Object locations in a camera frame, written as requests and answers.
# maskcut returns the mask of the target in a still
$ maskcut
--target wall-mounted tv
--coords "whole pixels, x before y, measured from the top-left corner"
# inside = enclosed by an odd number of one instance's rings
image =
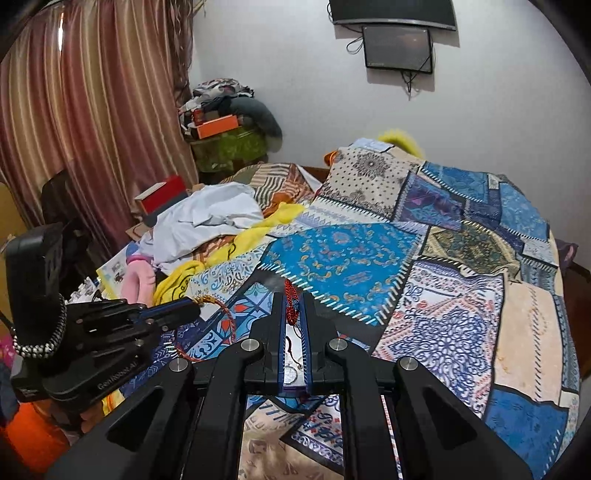
[[[397,23],[456,30],[452,0],[330,0],[334,24]]]

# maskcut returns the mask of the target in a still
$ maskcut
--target green basket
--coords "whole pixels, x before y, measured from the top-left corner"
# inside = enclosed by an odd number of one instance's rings
[[[238,127],[203,140],[189,142],[197,169],[204,173],[234,171],[267,153],[265,137],[258,128]]]

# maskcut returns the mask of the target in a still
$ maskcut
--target gray cloth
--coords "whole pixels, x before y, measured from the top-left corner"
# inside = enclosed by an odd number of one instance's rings
[[[282,138],[281,127],[275,120],[273,114],[265,106],[264,103],[248,97],[232,98],[229,106],[222,103],[218,109],[220,116],[224,115],[245,115],[254,120],[258,128],[260,128],[265,135],[274,138]]]

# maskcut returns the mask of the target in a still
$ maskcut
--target orange box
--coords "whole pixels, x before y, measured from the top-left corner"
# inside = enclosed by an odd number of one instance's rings
[[[236,115],[226,115],[198,125],[197,133],[199,138],[207,138],[235,128],[238,128],[238,117]]]

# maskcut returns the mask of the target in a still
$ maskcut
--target red box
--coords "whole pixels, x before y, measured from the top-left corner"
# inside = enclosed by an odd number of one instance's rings
[[[185,191],[183,179],[178,175],[172,175],[140,193],[135,200],[140,204],[144,213],[148,214]]]

